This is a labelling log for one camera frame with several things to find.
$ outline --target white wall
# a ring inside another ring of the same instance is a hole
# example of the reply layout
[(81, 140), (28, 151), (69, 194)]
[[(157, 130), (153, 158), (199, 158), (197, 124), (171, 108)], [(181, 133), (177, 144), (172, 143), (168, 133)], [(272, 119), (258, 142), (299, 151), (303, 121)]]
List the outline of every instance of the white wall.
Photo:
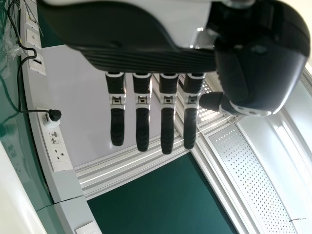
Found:
[(267, 119), (258, 117), (245, 117), (238, 126), (252, 143), (251, 147), (255, 150), (290, 218), (307, 218), (294, 222), (298, 233), (310, 234), (312, 198), (302, 190), (304, 185), (301, 178), (275, 130)]
[[(126, 75), (125, 137), (122, 146), (110, 139), (110, 104), (104, 72), (83, 55), (62, 45), (42, 49), (49, 95), (62, 111), (61, 131), (74, 167), (136, 145), (133, 81)], [(150, 138), (160, 135), (160, 102), (152, 95)]]
[(298, 82), (284, 106), (312, 152), (312, 97)]

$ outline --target wall socket panel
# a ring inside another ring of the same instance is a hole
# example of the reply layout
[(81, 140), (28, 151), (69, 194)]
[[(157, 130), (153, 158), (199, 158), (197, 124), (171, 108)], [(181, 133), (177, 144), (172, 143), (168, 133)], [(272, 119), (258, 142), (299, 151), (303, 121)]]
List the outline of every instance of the wall socket panel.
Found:
[(73, 170), (73, 165), (69, 159), (67, 149), (64, 143), (62, 132), (59, 126), (56, 128), (47, 128), (43, 125), (42, 118), (47, 115), (45, 112), (37, 112), (40, 129), (43, 136), (45, 148), (51, 162), (54, 172)]
[(35, 29), (36, 31), (39, 32), (39, 26), (38, 24), (36, 23), (36, 19), (34, 19), (34, 17), (31, 15), (30, 18), (29, 18), (29, 14), (28, 12), (26, 11), (26, 23), (31, 26), (33, 29)]
[[(33, 56), (34, 51), (28, 51), (28, 55)], [(35, 72), (39, 72), (42, 75), (46, 75), (43, 56), (37, 52), (37, 57), (35, 59), (28, 60), (29, 68), (34, 70)]]
[(31, 31), (30, 29), (26, 29), (26, 39), (30, 44), (34, 45), (38, 49), (41, 49), (41, 42), (40, 42), (39, 34)]

